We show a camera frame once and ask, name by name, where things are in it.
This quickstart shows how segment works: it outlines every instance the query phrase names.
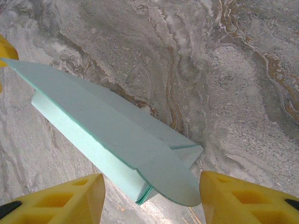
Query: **folded paper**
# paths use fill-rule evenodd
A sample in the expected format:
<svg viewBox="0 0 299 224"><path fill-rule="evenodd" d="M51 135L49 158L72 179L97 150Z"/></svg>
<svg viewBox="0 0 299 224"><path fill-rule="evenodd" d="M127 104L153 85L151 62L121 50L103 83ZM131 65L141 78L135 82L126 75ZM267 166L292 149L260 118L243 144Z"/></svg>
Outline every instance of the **folded paper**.
<svg viewBox="0 0 299 224"><path fill-rule="evenodd" d="M2 59L36 89L32 105L127 196L200 204L189 170L203 148L109 89L48 65Z"/></svg>

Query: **yellow plastic support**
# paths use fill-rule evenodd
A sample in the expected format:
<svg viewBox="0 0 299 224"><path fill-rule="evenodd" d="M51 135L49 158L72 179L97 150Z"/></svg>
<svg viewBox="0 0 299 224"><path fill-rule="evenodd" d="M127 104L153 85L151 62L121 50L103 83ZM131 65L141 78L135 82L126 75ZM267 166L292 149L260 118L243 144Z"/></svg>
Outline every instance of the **yellow plastic support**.
<svg viewBox="0 0 299 224"><path fill-rule="evenodd" d="M199 191L207 224L299 224L299 199L277 190L203 171Z"/></svg>
<svg viewBox="0 0 299 224"><path fill-rule="evenodd" d="M104 199L103 175L88 175L14 199L22 205L0 224L98 224Z"/></svg>
<svg viewBox="0 0 299 224"><path fill-rule="evenodd" d="M10 58L19 60L18 52L3 36L0 35L0 58ZM7 66L6 63L0 60L0 68Z"/></svg>

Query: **white marble pattern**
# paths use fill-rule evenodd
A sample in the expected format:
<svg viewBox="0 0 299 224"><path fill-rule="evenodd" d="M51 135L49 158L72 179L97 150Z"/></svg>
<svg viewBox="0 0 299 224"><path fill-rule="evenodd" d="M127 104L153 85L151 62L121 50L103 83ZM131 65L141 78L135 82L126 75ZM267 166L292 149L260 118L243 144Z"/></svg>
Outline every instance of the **white marble pattern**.
<svg viewBox="0 0 299 224"><path fill-rule="evenodd" d="M213 170L299 196L295 0L0 0L21 60L110 88L205 148ZM0 204L98 172L0 69ZM205 223L201 206L135 205L108 179L101 223Z"/></svg>

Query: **rectangular hole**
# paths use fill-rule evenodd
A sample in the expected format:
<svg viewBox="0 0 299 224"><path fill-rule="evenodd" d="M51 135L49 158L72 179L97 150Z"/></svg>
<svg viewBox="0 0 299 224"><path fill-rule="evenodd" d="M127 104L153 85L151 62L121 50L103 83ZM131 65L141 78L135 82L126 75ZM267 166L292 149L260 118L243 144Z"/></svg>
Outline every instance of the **rectangular hole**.
<svg viewBox="0 0 299 224"><path fill-rule="evenodd" d="M75 186L83 186L87 183L88 180L81 180L81 181L78 181L76 183L73 183L73 185Z"/></svg>
<svg viewBox="0 0 299 224"><path fill-rule="evenodd" d="M12 224L47 224L53 217L52 214L23 215Z"/></svg>
<svg viewBox="0 0 299 224"><path fill-rule="evenodd" d="M222 182L222 183L226 183L226 182L231 182L231 180L226 179L225 177L217 177L217 180Z"/></svg>
<svg viewBox="0 0 299 224"><path fill-rule="evenodd" d="M46 195L41 201L39 201L35 207L43 208L60 208L73 197L72 193L56 193Z"/></svg>
<svg viewBox="0 0 299 224"><path fill-rule="evenodd" d="M251 211L261 224L295 224L295 221L280 211Z"/></svg>
<svg viewBox="0 0 299 224"><path fill-rule="evenodd" d="M267 198L257 191L252 190L235 190L233 195L242 204L267 204L270 203Z"/></svg>

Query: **gray marble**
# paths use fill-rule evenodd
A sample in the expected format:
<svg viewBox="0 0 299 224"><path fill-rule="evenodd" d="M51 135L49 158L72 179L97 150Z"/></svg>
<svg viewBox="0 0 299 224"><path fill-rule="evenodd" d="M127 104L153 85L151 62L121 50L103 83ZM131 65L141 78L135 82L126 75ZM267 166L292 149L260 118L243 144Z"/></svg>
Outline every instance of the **gray marble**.
<svg viewBox="0 0 299 224"><path fill-rule="evenodd" d="M298 20L296 0L0 0L0 33L21 60L110 88L202 144L198 177L297 197ZM30 104L26 82L9 68L0 80L0 204L99 172ZM201 206L139 207L106 189L103 224L205 223Z"/></svg>

